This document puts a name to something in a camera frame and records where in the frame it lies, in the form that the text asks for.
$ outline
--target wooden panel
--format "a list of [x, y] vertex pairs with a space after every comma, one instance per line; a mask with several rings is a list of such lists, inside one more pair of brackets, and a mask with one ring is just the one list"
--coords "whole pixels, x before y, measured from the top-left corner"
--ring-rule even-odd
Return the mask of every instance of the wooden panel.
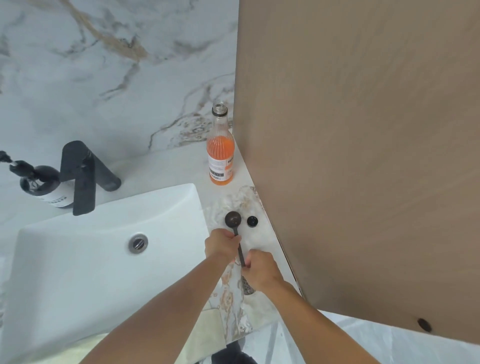
[[480, 343], [479, 20], [240, 0], [234, 135], [317, 308]]

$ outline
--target countertop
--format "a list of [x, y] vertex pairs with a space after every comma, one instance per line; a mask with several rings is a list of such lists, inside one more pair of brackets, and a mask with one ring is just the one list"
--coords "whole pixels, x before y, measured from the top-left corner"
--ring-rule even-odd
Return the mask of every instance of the countertop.
[[[243, 196], [251, 200], [252, 206], [261, 206], [238, 149], [235, 150], [234, 158], [234, 178], [226, 186], [217, 186], [210, 181], [205, 142], [119, 161], [108, 167], [122, 180], [121, 188], [114, 192], [105, 192], [97, 187], [96, 204], [164, 187], [193, 183], [197, 188], [209, 230], [225, 227], [218, 222], [218, 219], [213, 218], [216, 212], [223, 212], [222, 210], [225, 209], [224, 201], [235, 201], [238, 196]], [[0, 275], [1, 283], [8, 282], [18, 230], [25, 225], [71, 213], [71, 211], [54, 208], [32, 198], [21, 191], [18, 183], [0, 186], [0, 207], [0, 267], [4, 267]], [[245, 231], [241, 243], [244, 254], [251, 248], [261, 248], [271, 252], [285, 280], [298, 289], [265, 211], [262, 208], [257, 208], [255, 211], [260, 223], [263, 224], [262, 241], [246, 239], [246, 236], [252, 235], [254, 229]], [[239, 263], [230, 264], [222, 276], [222, 285], [215, 289], [210, 298], [210, 304], [220, 309], [227, 343], [247, 335], [252, 330], [241, 306], [243, 293], [239, 288], [241, 287], [240, 278]]]

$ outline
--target faucet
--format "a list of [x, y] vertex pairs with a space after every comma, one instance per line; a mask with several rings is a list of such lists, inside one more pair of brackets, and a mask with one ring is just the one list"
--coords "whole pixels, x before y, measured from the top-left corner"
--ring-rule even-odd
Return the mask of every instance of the faucet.
[[95, 209], [96, 185], [115, 191], [121, 180], [88, 147], [76, 140], [65, 144], [61, 156], [60, 182], [75, 180], [73, 215], [88, 214]]

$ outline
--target person's left hand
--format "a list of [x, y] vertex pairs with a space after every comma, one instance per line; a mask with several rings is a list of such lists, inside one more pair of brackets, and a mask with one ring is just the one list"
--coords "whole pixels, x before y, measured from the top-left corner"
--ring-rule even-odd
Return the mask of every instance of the person's left hand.
[[205, 239], [205, 255], [207, 258], [212, 255], [224, 257], [227, 262], [235, 260], [241, 236], [235, 236], [227, 229], [215, 229]]

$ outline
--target sink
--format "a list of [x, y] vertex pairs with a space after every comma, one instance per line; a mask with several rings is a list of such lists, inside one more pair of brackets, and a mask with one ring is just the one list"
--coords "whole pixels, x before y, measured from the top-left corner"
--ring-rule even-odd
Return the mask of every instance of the sink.
[[112, 330], [200, 263], [207, 236], [193, 184], [26, 226], [13, 258], [1, 362]]

